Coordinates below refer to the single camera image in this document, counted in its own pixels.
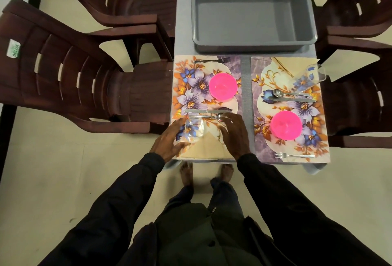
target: hand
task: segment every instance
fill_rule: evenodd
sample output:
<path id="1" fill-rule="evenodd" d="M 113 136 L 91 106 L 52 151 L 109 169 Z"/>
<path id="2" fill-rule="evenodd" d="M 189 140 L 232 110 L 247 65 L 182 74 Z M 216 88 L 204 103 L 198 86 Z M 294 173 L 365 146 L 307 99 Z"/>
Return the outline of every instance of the hand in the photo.
<path id="1" fill-rule="evenodd" d="M 220 119 L 226 124 L 227 130 L 220 126 L 225 143 L 230 154 L 236 161 L 245 154 L 250 154 L 248 132 L 242 116 L 234 113 L 224 113 Z"/>
<path id="2" fill-rule="evenodd" d="M 187 145 L 189 142 L 180 142 L 174 145 L 173 142 L 176 138 L 177 133 L 182 125 L 185 124 L 186 119 L 181 118 L 171 124 L 154 142 L 150 152 L 160 155 L 165 163 L 169 162 L 171 158 L 179 153 L 179 151 Z"/>

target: black sleeve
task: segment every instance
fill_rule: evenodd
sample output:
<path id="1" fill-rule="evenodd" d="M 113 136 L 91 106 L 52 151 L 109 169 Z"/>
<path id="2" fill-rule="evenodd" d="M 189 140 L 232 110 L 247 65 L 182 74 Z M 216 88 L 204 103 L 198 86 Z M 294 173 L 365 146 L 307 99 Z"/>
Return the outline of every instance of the black sleeve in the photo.
<path id="1" fill-rule="evenodd" d="M 87 216 L 39 265 L 116 265 L 164 164 L 160 155 L 146 154 L 98 197 Z"/>
<path id="2" fill-rule="evenodd" d="M 276 246 L 297 265 L 389 265 L 327 218 L 273 165 L 247 154 L 239 158 L 238 170 Z"/>

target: dining table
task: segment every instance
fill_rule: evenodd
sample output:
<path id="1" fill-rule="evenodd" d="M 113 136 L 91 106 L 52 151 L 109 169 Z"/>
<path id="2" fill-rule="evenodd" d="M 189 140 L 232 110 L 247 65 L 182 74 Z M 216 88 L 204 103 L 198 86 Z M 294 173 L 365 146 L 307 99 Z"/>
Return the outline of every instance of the dining table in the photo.
<path id="1" fill-rule="evenodd" d="M 182 55 L 192 55 L 194 57 L 202 56 L 195 49 L 195 44 L 192 40 L 192 20 L 191 20 L 191 0 L 177 0 L 177 11 L 176 11 L 176 28 L 175 28 L 175 45 L 174 45 L 174 56 L 175 58 Z M 301 47 L 299 50 L 294 52 L 276 52 L 276 53 L 259 53 L 259 54 L 244 54 L 244 53 L 230 53 L 232 57 L 238 58 L 240 71 L 241 71 L 241 101 L 242 101 L 242 117 L 245 122 L 250 150 L 253 153 L 256 153 L 257 143 L 255 142 L 255 115 L 254 115 L 254 97 L 252 93 L 252 63 L 256 57 L 260 57 L 259 59 L 266 59 L 266 57 L 296 57 L 296 58 L 316 58 L 316 50 L 315 45 L 307 45 Z M 284 162 L 282 160 L 273 160 L 270 162 L 269 157 L 264 160 L 263 157 L 259 156 L 259 159 L 263 162 L 273 163 L 273 164 L 299 164 L 297 162 Z M 179 157 L 180 160 L 187 160 L 184 157 Z M 212 160 L 211 158 L 205 160 L 197 160 L 197 162 L 225 162 L 231 163 L 233 160 L 231 159 L 223 159 L 223 160 Z M 323 163 L 314 163 L 314 162 L 301 162 L 308 173 L 315 174 L 319 172 L 326 166 L 326 163 L 329 161 L 328 158 Z"/>

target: brown plastic chair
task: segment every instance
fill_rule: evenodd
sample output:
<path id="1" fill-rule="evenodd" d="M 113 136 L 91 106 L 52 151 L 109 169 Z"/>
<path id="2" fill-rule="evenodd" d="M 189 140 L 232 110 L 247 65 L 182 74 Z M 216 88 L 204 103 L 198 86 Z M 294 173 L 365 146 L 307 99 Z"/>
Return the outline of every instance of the brown plastic chair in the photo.
<path id="1" fill-rule="evenodd" d="M 382 34 L 392 25 L 392 0 L 328 0 L 318 7 L 313 1 L 319 40 L 319 63 L 336 49 L 318 47 L 325 36 L 369 38 Z"/>
<path id="2" fill-rule="evenodd" d="M 151 41 L 162 60 L 123 72 L 99 47 L 122 38 Z M 21 44 L 17 58 L 7 56 L 11 39 Z M 84 34 L 11 0 L 0 17 L 0 103 L 55 112 L 89 132 L 160 134 L 170 119 L 169 57 L 156 25 Z"/>
<path id="3" fill-rule="evenodd" d="M 392 46 L 338 36 L 328 36 L 326 40 L 337 49 L 369 52 L 380 57 L 379 61 L 334 82 L 327 78 L 321 83 L 329 145 L 392 148 L 392 137 L 351 136 L 392 132 Z"/>
<path id="4" fill-rule="evenodd" d="M 158 15 L 158 25 L 167 48 L 174 57 L 174 29 L 177 0 L 79 0 L 96 21 L 107 27 L 151 24 Z M 124 42 L 133 65 L 139 63 L 145 42 Z"/>

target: person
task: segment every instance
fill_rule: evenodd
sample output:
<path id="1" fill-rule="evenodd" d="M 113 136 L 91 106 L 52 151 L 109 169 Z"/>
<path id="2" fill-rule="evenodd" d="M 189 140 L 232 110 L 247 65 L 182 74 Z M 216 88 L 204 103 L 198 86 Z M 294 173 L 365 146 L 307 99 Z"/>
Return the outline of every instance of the person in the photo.
<path id="1" fill-rule="evenodd" d="M 136 219 L 149 200 L 165 162 L 186 143 L 174 145 L 185 120 L 170 125 L 140 162 L 122 174 L 93 203 L 87 216 L 40 263 L 46 265 L 389 265 L 347 229 L 327 218 L 272 165 L 249 149 L 240 115 L 224 114 L 220 130 L 228 151 L 272 238 L 244 218 L 223 165 L 211 180 L 208 208 L 191 203 L 193 170 L 181 167 L 184 184 L 155 222 L 144 226 L 129 247 Z"/>

